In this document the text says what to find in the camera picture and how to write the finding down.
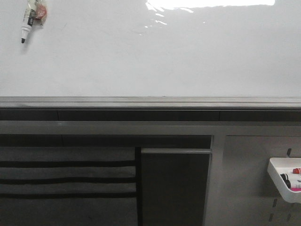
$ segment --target red marker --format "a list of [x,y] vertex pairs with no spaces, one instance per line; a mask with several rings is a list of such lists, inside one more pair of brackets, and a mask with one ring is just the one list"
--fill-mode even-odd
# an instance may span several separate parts
[[293,169],[294,174],[301,174],[301,168],[295,168]]

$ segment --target dark gray panel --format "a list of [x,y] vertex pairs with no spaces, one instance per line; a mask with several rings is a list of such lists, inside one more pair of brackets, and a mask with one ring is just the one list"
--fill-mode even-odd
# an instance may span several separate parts
[[221,111],[220,121],[301,121],[301,111]]
[[142,154],[144,225],[202,225],[208,163],[208,154]]
[[60,135],[0,135],[0,146],[33,146],[56,147],[63,146]]
[[102,136],[63,135],[65,146],[121,146],[209,149],[211,136]]
[[0,110],[0,120],[58,121],[56,110]]
[[59,110],[61,121],[218,121],[218,111]]

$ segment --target gray panel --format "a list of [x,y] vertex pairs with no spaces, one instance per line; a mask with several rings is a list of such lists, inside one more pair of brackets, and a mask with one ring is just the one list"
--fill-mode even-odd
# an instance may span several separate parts
[[142,153],[143,225],[202,225],[209,154]]
[[227,137],[216,223],[297,225],[301,205],[283,201],[267,174],[267,165],[270,157],[286,157],[288,148],[301,156],[300,147],[301,137]]

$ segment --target metal ledge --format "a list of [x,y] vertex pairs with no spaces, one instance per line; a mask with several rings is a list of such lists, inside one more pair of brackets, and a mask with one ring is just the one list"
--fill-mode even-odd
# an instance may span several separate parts
[[143,148],[142,154],[211,154],[211,149],[193,148]]
[[301,98],[265,97],[0,97],[0,108],[301,109]]

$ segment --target white plastic tray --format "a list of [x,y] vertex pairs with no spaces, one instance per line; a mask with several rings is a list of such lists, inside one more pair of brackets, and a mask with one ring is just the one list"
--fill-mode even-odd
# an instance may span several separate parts
[[268,173],[285,201],[301,203],[301,192],[289,189],[280,176],[282,173],[292,173],[293,168],[301,168],[301,158],[270,158]]

